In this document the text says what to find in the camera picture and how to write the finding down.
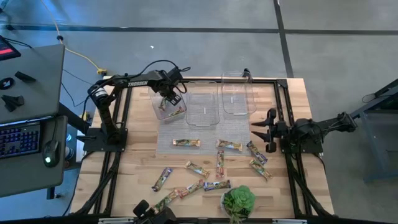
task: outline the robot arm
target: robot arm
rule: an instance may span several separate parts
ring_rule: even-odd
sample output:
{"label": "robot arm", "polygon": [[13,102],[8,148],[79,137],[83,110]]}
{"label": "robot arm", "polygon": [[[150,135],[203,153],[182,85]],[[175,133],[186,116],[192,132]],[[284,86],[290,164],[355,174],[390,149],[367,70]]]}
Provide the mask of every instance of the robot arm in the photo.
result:
{"label": "robot arm", "polygon": [[276,151],[276,143],[274,138],[287,139],[290,148],[289,152],[296,153],[301,147],[304,147],[308,153],[321,152],[319,147],[323,142],[323,138],[331,131],[353,132],[357,125],[352,117],[346,112],[338,114],[337,117],[316,122],[312,119],[297,119],[292,127],[288,127],[285,121],[278,121],[274,124],[276,118],[276,110],[270,109],[267,113],[265,121],[253,123],[252,125],[266,127],[269,129],[267,133],[252,131],[253,134],[259,136],[264,142],[269,142],[266,146],[267,152]]}
{"label": "robot arm", "polygon": [[[177,105],[181,97],[174,92],[174,88],[182,80],[181,70],[178,67],[166,72],[164,70],[153,70],[147,74],[139,75],[114,75],[110,79],[97,81],[88,89],[88,94],[93,100],[101,117],[101,129],[107,136],[107,144],[117,144],[120,141],[119,128],[112,120],[109,106],[125,88],[149,86],[155,93],[165,97],[172,105]],[[111,94],[108,94],[104,86],[114,86]]]}

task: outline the concrete floor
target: concrete floor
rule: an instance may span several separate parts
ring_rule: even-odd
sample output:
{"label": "concrete floor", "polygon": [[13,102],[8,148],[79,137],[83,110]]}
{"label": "concrete floor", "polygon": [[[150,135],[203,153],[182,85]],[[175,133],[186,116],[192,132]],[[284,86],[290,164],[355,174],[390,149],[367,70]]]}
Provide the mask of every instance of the concrete floor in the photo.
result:
{"label": "concrete floor", "polygon": [[[272,0],[46,0],[60,24],[108,27],[196,27],[277,29]],[[393,0],[280,0],[286,29],[397,30]],[[0,21],[52,25],[40,1],[10,0]],[[37,47],[57,44],[56,32],[0,30],[5,37]],[[279,34],[201,32],[62,32],[67,45],[92,58],[110,75],[134,73],[153,60],[191,66],[186,75],[214,76],[249,68],[255,77],[286,77]],[[312,115],[328,119],[362,105],[363,95],[397,78],[396,35],[287,35],[294,77],[304,78]],[[153,68],[168,68],[157,65]],[[64,68],[89,82],[100,77],[85,60],[66,53]],[[75,102],[88,85],[68,74],[63,82]],[[62,90],[61,102],[76,114]],[[361,131],[331,133],[325,139],[325,164],[331,199],[345,218],[397,222],[398,180],[365,184],[373,156]],[[0,220],[61,215],[73,193],[77,171],[68,171],[56,188],[65,197],[46,201],[45,191],[0,198]]]}

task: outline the clear plastic container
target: clear plastic container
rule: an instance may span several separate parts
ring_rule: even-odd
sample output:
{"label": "clear plastic container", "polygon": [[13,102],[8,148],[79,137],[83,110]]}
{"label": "clear plastic container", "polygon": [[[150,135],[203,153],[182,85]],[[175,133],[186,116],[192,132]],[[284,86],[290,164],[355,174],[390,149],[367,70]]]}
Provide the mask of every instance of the clear plastic container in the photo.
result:
{"label": "clear plastic container", "polygon": [[150,96],[150,100],[152,101],[152,106],[154,107],[157,119],[162,121],[171,121],[179,117],[183,118],[183,116],[185,116],[187,106],[185,105],[184,99],[177,89],[174,89],[174,92],[181,97],[181,101],[175,106],[166,101],[164,97],[159,94],[159,92],[155,93],[151,88],[148,88],[148,94]]}
{"label": "clear plastic container", "polygon": [[218,85],[213,81],[187,83],[187,123],[190,128],[213,129],[220,121]]}
{"label": "clear plastic container", "polygon": [[248,119],[257,110],[250,72],[223,73],[221,94],[226,119]]}

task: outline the wooden table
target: wooden table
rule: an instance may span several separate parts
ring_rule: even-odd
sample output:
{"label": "wooden table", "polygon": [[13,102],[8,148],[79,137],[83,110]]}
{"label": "wooden table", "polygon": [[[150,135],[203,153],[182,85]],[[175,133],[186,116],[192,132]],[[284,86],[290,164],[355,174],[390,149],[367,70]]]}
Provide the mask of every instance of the wooden table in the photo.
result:
{"label": "wooden table", "polygon": [[[301,78],[288,78],[287,81],[295,119],[311,118],[304,80]],[[263,121],[266,118],[267,110],[276,108],[274,87],[272,85],[255,84],[253,85],[253,92],[257,111],[250,117],[251,123]],[[118,121],[121,120],[125,94],[126,91],[124,91],[122,98]],[[281,98],[285,117],[287,118],[284,97]],[[147,200],[152,206],[169,194],[172,189],[182,189],[196,182],[201,176],[183,168],[188,160],[211,171],[207,181],[216,181],[216,156],[156,154],[159,120],[155,116],[146,87],[133,88],[127,120],[129,137],[119,166],[112,217],[132,217],[134,216],[133,208],[142,199]],[[99,127],[100,124],[100,117],[96,113],[93,126]],[[264,128],[255,126],[250,126],[250,129],[251,131],[265,131]],[[256,202],[251,218],[294,217],[284,155],[280,153],[280,149],[275,153],[268,154],[265,152],[266,144],[260,138],[251,134],[251,139],[268,158],[266,169],[274,178],[266,182],[263,177],[259,176],[249,166],[249,161],[252,159],[251,156],[226,156],[225,179],[231,180],[233,187],[247,185],[254,193]],[[83,161],[71,212],[81,208],[97,187],[103,157],[103,152],[95,152]],[[303,154],[303,164],[309,189],[323,207],[328,212],[333,213],[325,171],[321,162],[314,155]],[[171,167],[174,171],[162,189],[159,192],[154,192],[151,186],[155,184],[165,167]],[[101,211],[106,205],[108,187],[104,190]],[[226,189],[209,192],[198,190],[183,200],[176,198],[169,207],[177,217],[224,218],[226,216],[220,209],[220,197],[224,191]],[[301,190],[298,190],[297,194],[300,208],[305,211]]]}

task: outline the green plant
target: green plant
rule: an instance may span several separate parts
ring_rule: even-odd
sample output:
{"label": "green plant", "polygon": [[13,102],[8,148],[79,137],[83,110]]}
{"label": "green plant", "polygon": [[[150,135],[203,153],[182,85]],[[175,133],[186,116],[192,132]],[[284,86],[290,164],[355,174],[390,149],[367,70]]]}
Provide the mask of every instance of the green plant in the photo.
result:
{"label": "green plant", "polygon": [[249,187],[241,185],[224,195],[224,207],[231,216],[230,223],[239,224],[242,219],[248,218],[253,210],[256,197],[250,191]]}

